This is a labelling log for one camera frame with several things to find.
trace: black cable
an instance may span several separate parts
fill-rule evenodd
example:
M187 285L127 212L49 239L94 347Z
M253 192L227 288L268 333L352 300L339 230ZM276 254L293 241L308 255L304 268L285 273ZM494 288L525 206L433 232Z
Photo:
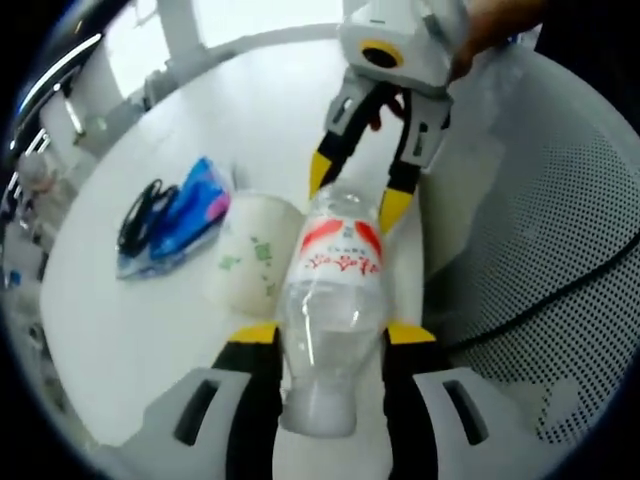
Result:
M609 260L603 262L600 266L594 268L593 270L587 272L583 276L577 278L576 280L568 283L564 287L559 288L551 295L544 297L537 303L534 303L531 307L527 308L524 312L518 314L511 320L503 323L502 325L497 326L492 330L488 330L480 335L469 338L467 340L463 340L458 343L454 343L446 347L445 353L450 355L460 350L467 350L469 348L475 347L482 343L486 343L489 340L493 340L496 337L504 335L516 328L521 327L529 320L531 320L536 314L542 311L545 307L551 305L552 303L560 300L562 297L573 293L575 290L582 288L583 286L589 284L593 280L597 280L603 275L607 274L613 267L615 267L621 260L623 260L631 251L636 248L640 244L640 231L636 233L631 240L624 246L622 249L618 250L618 252L613 255Z

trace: white cup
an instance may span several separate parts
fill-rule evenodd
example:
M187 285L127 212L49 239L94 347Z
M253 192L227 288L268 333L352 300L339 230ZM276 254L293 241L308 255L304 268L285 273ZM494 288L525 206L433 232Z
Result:
M231 199L205 296L216 306L271 320L304 216L289 202L254 192Z

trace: white table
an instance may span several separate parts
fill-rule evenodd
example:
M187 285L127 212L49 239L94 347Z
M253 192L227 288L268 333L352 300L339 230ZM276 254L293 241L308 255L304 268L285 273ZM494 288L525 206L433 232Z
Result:
M66 392L91 434L119 445L145 407L194 367L213 363L246 321L202 294L211 251L162 279L115 278L119 225L154 178L180 183L207 155L237 164L251 188L304 209L311 154L344 72L337 43L316 41L252 51L199 77L149 112L100 162L57 237L41 296L43 323ZM382 193L400 122L367 132L345 174ZM292 184L290 179L299 181ZM422 314L423 253L417 202L389 237L395 317ZM386 479L391 452L382 414L379 362L358 390L352 438L318 442L279 431L278 479Z

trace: mesh backrest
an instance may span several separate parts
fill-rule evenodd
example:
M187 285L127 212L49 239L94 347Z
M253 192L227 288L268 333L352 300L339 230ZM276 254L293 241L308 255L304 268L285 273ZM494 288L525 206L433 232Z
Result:
M448 345L503 325L640 232L640 141L612 107L518 48L471 80L457 99L452 134L484 132L505 153L465 252L445 272L456 293L444 311L427 312L442 316ZM575 443L597 421L637 347L639 278L635 249L524 326L453 360L518 401L539 438Z

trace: bottle label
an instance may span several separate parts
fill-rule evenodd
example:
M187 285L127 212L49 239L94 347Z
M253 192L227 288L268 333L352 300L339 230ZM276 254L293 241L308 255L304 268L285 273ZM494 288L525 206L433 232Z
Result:
M362 220L321 216L303 230L289 281L326 280L347 285L381 281L383 246L380 233Z

